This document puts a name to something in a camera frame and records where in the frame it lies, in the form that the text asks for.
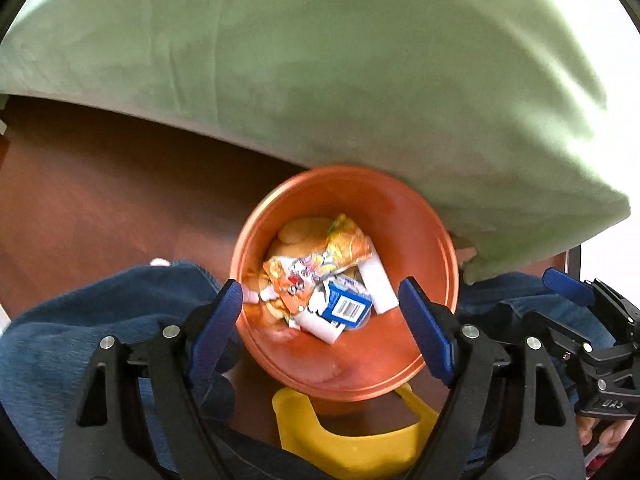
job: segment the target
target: barcode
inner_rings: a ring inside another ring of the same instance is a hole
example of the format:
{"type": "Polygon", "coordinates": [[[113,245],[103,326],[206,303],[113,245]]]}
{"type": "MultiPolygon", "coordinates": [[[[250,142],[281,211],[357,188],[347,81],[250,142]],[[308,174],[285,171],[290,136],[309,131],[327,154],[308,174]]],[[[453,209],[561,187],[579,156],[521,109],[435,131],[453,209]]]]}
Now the barcode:
{"type": "Polygon", "coordinates": [[[365,308],[366,305],[364,303],[353,301],[343,296],[338,300],[338,304],[334,306],[332,314],[354,323],[358,320],[365,308]]]}

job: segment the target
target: orange bowl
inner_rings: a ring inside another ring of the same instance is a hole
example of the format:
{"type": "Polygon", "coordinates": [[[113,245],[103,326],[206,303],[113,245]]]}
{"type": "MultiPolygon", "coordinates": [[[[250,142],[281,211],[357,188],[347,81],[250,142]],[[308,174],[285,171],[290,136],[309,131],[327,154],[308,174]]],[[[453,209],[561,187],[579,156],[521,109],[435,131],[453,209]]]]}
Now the orange bowl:
{"type": "MultiPolygon", "coordinates": [[[[345,213],[371,237],[396,292],[415,276],[432,301],[455,311],[458,264],[453,244],[433,208],[402,182],[375,170],[325,166],[305,171],[272,191],[247,219],[231,260],[230,276],[253,290],[264,256],[288,221],[345,213]]],[[[265,326],[246,304],[238,318],[245,346],[264,370],[312,397],[356,401],[407,382],[424,360],[398,308],[373,315],[334,345],[315,336],[265,326]]]]}

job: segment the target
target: trash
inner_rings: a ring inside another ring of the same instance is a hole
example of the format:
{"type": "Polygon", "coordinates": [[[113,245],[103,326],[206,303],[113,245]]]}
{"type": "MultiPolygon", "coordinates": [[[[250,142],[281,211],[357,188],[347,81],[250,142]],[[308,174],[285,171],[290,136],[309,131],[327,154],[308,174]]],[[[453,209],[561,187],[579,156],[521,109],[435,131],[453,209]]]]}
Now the trash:
{"type": "Polygon", "coordinates": [[[323,253],[302,258],[273,256],[264,264],[273,288],[292,314],[306,307],[316,285],[371,256],[369,240],[356,223],[340,215],[332,224],[323,253]]]}
{"type": "Polygon", "coordinates": [[[245,298],[257,303],[259,296],[267,316],[328,344],[363,327],[372,310],[383,314],[398,306],[372,241],[343,214],[333,222],[288,222],[271,243],[258,284],[260,293],[245,298]]]}
{"type": "Polygon", "coordinates": [[[241,285],[241,286],[242,286],[242,302],[243,303],[258,304],[260,302],[260,297],[258,296],[257,292],[255,292],[254,290],[251,290],[249,287],[245,285],[241,285]]]}

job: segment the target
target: food packaging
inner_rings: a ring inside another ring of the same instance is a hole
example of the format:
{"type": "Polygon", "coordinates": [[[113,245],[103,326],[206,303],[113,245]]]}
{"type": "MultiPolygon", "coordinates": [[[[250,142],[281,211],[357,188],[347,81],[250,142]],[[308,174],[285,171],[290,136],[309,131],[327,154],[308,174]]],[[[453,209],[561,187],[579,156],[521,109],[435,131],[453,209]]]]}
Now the food packaging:
{"type": "Polygon", "coordinates": [[[386,275],[376,248],[369,239],[371,247],[371,257],[358,263],[358,270],[362,277],[364,286],[373,300],[373,308],[376,314],[384,314],[398,306],[398,297],[394,292],[391,282],[386,275]]]}
{"type": "Polygon", "coordinates": [[[243,303],[251,303],[251,304],[259,303],[260,297],[258,297],[257,292],[255,292],[254,290],[251,290],[249,287],[247,287],[246,285],[243,285],[242,283],[240,284],[240,287],[242,288],[243,303]]]}
{"type": "Polygon", "coordinates": [[[368,238],[353,220],[340,215],[329,229],[327,248],[303,258],[273,256],[264,263],[276,294],[290,313],[304,309],[316,285],[371,255],[368,238]]]}
{"type": "Polygon", "coordinates": [[[364,287],[346,276],[338,276],[327,284],[329,301],[322,313],[325,319],[359,328],[371,310],[371,297],[364,287]]]}
{"type": "Polygon", "coordinates": [[[322,285],[319,285],[318,287],[316,287],[316,290],[314,290],[314,293],[309,299],[307,308],[314,314],[317,313],[322,316],[322,313],[326,308],[326,297],[324,294],[324,287],[322,285]]]}
{"type": "Polygon", "coordinates": [[[293,319],[301,328],[329,345],[335,343],[345,327],[344,324],[327,321],[307,309],[293,316],[293,319]]]}
{"type": "Polygon", "coordinates": [[[263,301],[273,301],[279,297],[280,295],[273,289],[273,285],[268,285],[260,291],[260,299],[263,301]]]}

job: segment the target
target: blue gripper pad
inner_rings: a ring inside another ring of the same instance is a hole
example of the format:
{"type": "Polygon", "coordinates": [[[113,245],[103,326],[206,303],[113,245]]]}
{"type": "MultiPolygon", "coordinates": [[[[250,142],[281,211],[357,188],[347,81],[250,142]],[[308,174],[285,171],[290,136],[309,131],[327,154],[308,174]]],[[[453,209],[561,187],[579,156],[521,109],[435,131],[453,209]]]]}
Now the blue gripper pad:
{"type": "Polygon", "coordinates": [[[191,346],[188,376],[193,385],[192,393],[196,402],[200,402],[207,395],[218,359],[242,310],[241,285],[233,282],[229,287],[223,288],[216,301],[213,314],[191,346]]]}
{"type": "Polygon", "coordinates": [[[596,301],[593,289],[589,285],[574,280],[560,270],[547,269],[542,275],[542,283],[549,290],[573,301],[577,305],[588,307],[596,301]]]}
{"type": "Polygon", "coordinates": [[[458,322],[445,306],[431,303],[413,278],[402,280],[398,298],[402,315],[414,335],[431,375],[450,386],[456,378],[455,339],[453,334],[447,336],[431,309],[445,309],[447,312],[441,313],[438,317],[450,316],[454,326],[458,326],[458,322]]]}

